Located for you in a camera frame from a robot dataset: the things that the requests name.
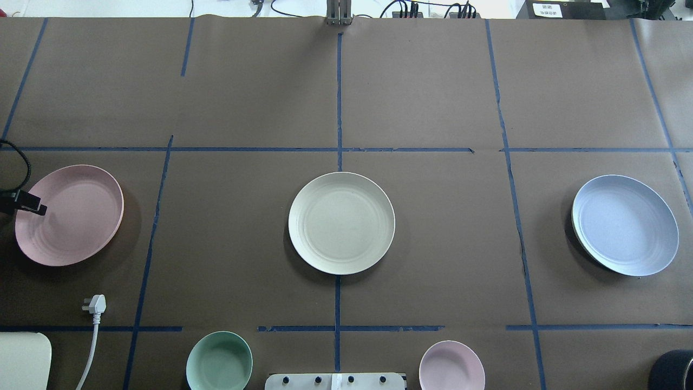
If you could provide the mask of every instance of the power strip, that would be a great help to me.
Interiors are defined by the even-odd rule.
[[[265,390],[407,390],[407,376],[398,373],[274,374]]]

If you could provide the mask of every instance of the table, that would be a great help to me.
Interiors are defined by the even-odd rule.
[[[479,355],[487,389],[646,389],[659,355],[693,343],[692,32],[0,20],[0,123],[33,163],[29,186],[86,163],[125,194],[112,242],[64,268],[24,257],[3,221],[0,331],[48,336],[50,389],[80,377],[93,294],[108,308],[86,389],[185,389],[190,349],[216,330],[251,346],[248,389],[333,371],[404,372],[418,389],[444,339]],[[3,184],[23,176],[0,158]],[[294,196],[331,171],[371,178],[396,213],[388,254],[355,275],[314,270],[288,238]],[[605,173],[672,209],[681,245],[659,274],[618,275],[576,242],[572,198]]]

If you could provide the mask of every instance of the power plug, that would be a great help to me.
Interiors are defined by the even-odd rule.
[[[94,324],[101,322],[101,313],[106,311],[106,297],[103,294],[85,298],[85,303],[88,306],[82,306],[82,310],[94,315]]]

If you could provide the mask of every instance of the white power cable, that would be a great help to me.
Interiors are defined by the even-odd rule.
[[[89,359],[87,359],[85,372],[82,374],[82,379],[80,379],[76,390],[82,390],[82,386],[84,386],[85,380],[87,380],[87,375],[89,375],[91,362],[94,360],[94,353],[96,352],[96,338],[98,336],[98,324],[101,323],[101,313],[106,310],[106,297],[103,295],[95,295],[92,298],[85,299],[85,303],[89,303],[89,306],[82,306],[82,310],[88,311],[94,315],[94,333],[91,336],[91,348],[89,349]]]

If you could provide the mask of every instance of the label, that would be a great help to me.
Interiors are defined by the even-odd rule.
[[[534,14],[541,17],[563,17],[561,6],[558,4],[532,3]]]

